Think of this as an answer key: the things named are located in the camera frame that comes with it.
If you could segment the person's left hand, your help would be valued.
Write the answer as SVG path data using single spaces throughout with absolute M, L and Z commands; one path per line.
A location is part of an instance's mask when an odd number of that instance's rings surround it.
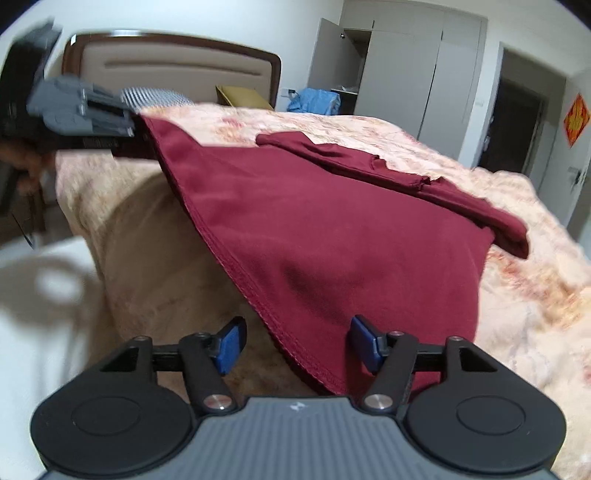
M 39 153 L 18 142 L 1 141 L 1 161 L 26 174 L 17 182 L 18 190 L 23 195 L 35 193 L 40 185 L 42 175 L 55 166 L 55 152 Z

